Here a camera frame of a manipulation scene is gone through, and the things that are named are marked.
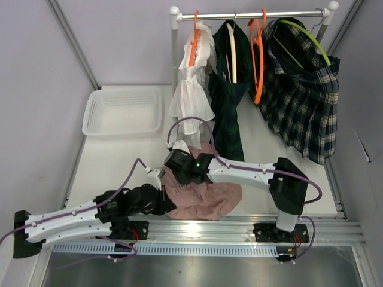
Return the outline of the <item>navy white plaid skirt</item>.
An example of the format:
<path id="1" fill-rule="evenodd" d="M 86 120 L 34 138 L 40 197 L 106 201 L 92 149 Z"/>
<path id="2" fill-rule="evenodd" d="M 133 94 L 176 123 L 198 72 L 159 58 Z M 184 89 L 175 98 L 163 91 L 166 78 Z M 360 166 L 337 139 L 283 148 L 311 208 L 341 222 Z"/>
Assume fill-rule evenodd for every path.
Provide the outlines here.
<path id="1" fill-rule="evenodd" d="M 273 54 L 272 30 L 262 32 L 264 82 L 259 107 L 268 128 L 302 157 L 323 165 L 335 152 L 340 60 L 313 72 L 287 74 Z"/>

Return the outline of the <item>lime green hanger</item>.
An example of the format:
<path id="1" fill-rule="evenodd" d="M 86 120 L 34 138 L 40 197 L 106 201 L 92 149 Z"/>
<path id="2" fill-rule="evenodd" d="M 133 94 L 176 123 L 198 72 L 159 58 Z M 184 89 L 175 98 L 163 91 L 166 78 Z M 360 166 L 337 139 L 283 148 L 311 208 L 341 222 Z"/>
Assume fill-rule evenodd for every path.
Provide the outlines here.
<path id="1" fill-rule="evenodd" d="M 303 74 L 330 66 L 321 44 L 295 18 L 280 18 L 272 30 L 273 54 L 287 74 Z"/>

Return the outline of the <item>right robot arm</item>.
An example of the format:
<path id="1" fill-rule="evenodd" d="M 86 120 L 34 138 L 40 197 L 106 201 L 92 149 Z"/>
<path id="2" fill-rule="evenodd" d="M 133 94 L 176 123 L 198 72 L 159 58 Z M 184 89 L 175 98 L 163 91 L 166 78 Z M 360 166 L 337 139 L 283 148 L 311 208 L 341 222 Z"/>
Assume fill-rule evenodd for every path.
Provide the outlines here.
<path id="1" fill-rule="evenodd" d="M 280 157 L 275 163 L 254 164 L 229 160 L 217 154 L 201 153 L 194 157 L 173 149 L 164 165 L 181 186 L 230 183 L 269 192 L 278 209 L 274 236 L 283 242 L 294 236 L 297 219 L 305 205 L 308 178 L 289 159 Z"/>

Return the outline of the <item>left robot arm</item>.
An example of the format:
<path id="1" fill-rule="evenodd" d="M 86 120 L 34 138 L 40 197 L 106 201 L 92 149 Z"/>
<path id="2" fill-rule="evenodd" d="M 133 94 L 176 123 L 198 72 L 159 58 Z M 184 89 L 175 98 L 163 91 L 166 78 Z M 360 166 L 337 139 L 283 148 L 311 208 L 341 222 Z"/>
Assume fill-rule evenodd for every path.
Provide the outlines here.
<path id="1" fill-rule="evenodd" d="M 161 216 L 175 208 L 164 188 L 144 184 L 133 189 L 106 191 L 68 210 L 42 215 L 21 210 L 14 215 L 13 258 L 32 257 L 51 245 L 87 237 L 146 240 L 149 223 L 130 221 L 130 216 Z"/>

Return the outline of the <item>pink garment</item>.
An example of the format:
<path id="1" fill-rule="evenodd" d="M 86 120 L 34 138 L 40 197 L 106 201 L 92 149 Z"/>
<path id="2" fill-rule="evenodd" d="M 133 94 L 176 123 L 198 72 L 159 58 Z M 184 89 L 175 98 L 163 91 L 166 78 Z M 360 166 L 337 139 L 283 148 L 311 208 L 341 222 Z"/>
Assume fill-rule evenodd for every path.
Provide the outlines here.
<path id="1" fill-rule="evenodd" d="M 231 183 L 190 183 L 179 186 L 173 171 L 163 166 L 161 179 L 176 208 L 167 213 L 172 219 L 216 221 L 229 214 L 242 200 L 242 187 Z"/>

